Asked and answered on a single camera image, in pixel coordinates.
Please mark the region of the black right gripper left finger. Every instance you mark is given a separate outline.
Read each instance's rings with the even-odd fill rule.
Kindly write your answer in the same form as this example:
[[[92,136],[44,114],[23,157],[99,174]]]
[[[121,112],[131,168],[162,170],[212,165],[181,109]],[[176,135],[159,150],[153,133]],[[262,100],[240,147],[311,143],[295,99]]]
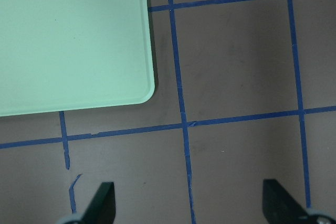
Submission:
[[[113,224],[116,216],[116,199],[113,182],[100,184],[79,223]]]

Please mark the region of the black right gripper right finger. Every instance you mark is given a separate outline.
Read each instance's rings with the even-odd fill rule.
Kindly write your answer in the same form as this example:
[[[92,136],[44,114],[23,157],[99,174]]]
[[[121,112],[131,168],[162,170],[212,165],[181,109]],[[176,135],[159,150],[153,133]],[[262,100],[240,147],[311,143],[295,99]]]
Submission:
[[[264,179],[263,214],[270,224],[309,223],[308,213],[276,179]]]

